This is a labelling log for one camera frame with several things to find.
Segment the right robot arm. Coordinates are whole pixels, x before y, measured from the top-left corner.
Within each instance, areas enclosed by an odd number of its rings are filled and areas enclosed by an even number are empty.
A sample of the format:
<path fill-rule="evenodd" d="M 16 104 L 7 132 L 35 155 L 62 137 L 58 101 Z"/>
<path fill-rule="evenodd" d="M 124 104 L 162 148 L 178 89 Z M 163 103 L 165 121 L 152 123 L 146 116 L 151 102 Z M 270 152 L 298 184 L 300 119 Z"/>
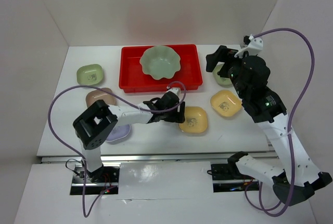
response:
<path fill-rule="evenodd" d="M 288 127 L 289 115 L 279 95 L 267 86 L 271 73 L 259 56 L 236 57 L 237 50 L 226 46 L 206 56 L 206 71 L 219 62 L 220 77 L 229 78 L 241 99 L 242 107 L 264 132 L 274 147 L 282 167 L 257 161 L 246 152 L 228 159 L 227 172 L 232 178 L 248 175 L 270 186 L 277 198 L 288 206 L 306 201 L 315 191 L 332 183 L 332 177 L 312 162 L 299 138 Z"/>

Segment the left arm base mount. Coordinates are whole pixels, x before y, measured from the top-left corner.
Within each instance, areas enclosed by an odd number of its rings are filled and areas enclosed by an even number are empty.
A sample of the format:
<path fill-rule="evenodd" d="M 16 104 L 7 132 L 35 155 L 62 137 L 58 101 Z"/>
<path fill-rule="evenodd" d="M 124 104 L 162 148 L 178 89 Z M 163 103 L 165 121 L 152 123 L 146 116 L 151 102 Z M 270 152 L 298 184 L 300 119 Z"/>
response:
<path fill-rule="evenodd" d="M 70 195 L 82 195 L 84 182 L 83 162 L 77 159 L 68 159 L 65 168 L 72 174 Z M 97 172 L 93 177 L 86 175 L 86 195 L 98 195 L 105 191 L 105 195 L 116 195 L 119 192 L 119 164 L 106 164 L 101 172 Z"/>

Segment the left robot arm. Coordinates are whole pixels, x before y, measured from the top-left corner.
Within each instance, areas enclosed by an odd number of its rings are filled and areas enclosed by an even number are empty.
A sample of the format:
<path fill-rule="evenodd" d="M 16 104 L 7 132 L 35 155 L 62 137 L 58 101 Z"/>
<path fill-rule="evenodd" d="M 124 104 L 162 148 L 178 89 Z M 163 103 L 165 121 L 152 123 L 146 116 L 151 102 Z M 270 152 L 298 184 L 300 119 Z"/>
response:
<path fill-rule="evenodd" d="M 150 124 L 159 121 L 185 122 L 185 102 L 181 102 L 180 88 L 169 89 L 161 98 L 144 101 L 137 106 L 115 106 L 97 100 L 74 122 L 73 127 L 81 141 L 84 156 L 84 176 L 91 182 L 101 179 L 104 166 L 100 146 L 116 127 L 132 124 Z"/>

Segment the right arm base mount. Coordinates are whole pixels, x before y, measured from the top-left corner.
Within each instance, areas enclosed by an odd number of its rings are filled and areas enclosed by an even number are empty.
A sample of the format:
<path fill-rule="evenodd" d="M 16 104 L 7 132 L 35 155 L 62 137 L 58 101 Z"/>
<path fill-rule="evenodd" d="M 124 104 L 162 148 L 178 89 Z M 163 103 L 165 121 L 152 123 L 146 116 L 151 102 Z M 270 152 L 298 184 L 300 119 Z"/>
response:
<path fill-rule="evenodd" d="M 207 174 L 212 178 L 213 192 L 241 192 L 248 187 L 248 191 L 258 191 L 259 183 L 250 176 L 233 175 L 227 164 L 211 164 Z"/>

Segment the yellow square plate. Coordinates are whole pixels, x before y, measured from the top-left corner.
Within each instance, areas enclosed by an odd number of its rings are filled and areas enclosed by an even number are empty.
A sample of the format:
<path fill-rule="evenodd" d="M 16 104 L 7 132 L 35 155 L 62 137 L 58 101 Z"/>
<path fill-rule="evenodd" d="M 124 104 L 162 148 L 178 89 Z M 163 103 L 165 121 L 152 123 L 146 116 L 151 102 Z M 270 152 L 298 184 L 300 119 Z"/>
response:
<path fill-rule="evenodd" d="M 229 90 L 220 90 L 210 99 L 211 107 L 222 117 L 233 117 L 242 108 L 240 99 Z"/>
<path fill-rule="evenodd" d="M 204 135 L 208 129 L 208 117 L 201 107 L 185 107 L 185 121 L 179 129 L 189 135 Z"/>

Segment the green scalloped bowl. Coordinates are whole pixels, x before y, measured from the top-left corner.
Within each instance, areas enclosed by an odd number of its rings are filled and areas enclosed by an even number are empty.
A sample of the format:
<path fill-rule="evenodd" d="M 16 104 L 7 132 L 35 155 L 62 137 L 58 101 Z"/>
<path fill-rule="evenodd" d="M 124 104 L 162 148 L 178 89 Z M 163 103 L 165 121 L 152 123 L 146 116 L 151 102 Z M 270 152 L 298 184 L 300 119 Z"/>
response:
<path fill-rule="evenodd" d="M 154 80 L 171 79 L 181 70 L 180 55 L 171 47 L 153 46 L 144 51 L 139 63 L 142 72 L 150 75 Z"/>

